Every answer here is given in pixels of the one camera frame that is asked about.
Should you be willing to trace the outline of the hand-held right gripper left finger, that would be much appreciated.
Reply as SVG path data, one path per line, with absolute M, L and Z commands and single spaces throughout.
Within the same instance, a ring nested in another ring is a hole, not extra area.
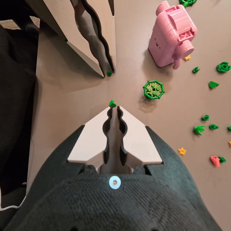
M 68 162 L 93 165 L 100 169 L 109 159 L 110 121 L 113 107 L 109 106 L 84 124 L 68 157 Z

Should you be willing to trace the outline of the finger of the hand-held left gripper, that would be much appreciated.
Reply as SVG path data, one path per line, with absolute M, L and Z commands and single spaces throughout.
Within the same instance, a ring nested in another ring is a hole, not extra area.
M 105 77 L 98 60 L 93 56 L 89 42 L 80 33 L 75 10 L 70 0 L 44 0 L 67 39 L 67 44 L 98 74 Z
M 84 9 L 97 26 L 98 38 L 104 46 L 105 56 L 113 72 L 116 69 L 115 17 L 108 0 L 82 0 Z

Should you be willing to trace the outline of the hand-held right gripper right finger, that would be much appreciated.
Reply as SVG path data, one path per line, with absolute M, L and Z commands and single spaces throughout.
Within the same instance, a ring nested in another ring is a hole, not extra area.
M 163 161 L 154 145 L 147 127 L 121 106 L 117 106 L 120 143 L 120 162 L 135 169 L 137 166 L 161 164 Z

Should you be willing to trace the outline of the pink brick toy with crank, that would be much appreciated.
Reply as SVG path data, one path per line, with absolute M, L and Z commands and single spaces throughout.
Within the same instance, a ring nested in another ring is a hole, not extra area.
M 197 27 L 183 5 L 170 6 L 168 1 L 163 1 L 156 16 L 148 50 L 158 67 L 173 63 L 176 70 L 181 60 L 194 51 L 192 40 Z

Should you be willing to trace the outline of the green web tree brown trunk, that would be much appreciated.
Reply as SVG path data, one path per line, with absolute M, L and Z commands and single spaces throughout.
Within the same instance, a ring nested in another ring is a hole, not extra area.
M 163 83 L 156 80 L 147 81 L 143 86 L 144 96 L 150 100 L 160 99 L 165 93 Z

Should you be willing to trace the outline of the green crown leaf piece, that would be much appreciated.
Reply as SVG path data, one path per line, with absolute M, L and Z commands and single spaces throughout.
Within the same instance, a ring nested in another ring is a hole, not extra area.
M 193 131 L 195 132 L 195 134 L 202 136 L 203 134 L 201 132 L 205 131 L 204 127 L 206 127 L 206 126 L 204 126 L 204 125 L 195 126 Z

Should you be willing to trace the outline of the pink cone piece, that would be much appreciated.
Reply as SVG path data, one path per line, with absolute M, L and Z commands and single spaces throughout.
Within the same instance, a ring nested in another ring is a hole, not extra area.
M 210 159 L 214 166 L 220 167 L 220 159 L 217 156 L 211 156 Z

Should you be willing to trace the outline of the green spiky leaf piece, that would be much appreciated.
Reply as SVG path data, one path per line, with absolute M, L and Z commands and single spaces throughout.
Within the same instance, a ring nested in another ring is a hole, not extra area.
M 180 0 L 179 4 L 183 5 L 186 8 L 194 5 L 196 1 L 197 0 Z

